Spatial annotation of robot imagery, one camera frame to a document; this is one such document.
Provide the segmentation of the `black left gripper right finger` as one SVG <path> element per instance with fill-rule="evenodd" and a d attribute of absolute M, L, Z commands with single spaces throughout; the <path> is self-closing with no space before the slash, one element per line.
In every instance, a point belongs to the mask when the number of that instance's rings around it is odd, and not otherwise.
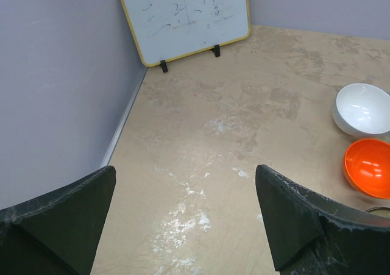
<path fill-rule="evenodd" d="M 305 188 L 266 165 L 255 185 L 280 274 L 389 274 L 389 219 Z"/>

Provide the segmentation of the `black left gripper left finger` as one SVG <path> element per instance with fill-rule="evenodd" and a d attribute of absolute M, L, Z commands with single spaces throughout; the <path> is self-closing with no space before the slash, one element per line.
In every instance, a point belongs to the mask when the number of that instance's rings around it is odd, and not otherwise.
<path fill-rule="evenodd" d="M 90 274 L 116 185 L 105 166 L 1 210 L 1 274 Z"/>

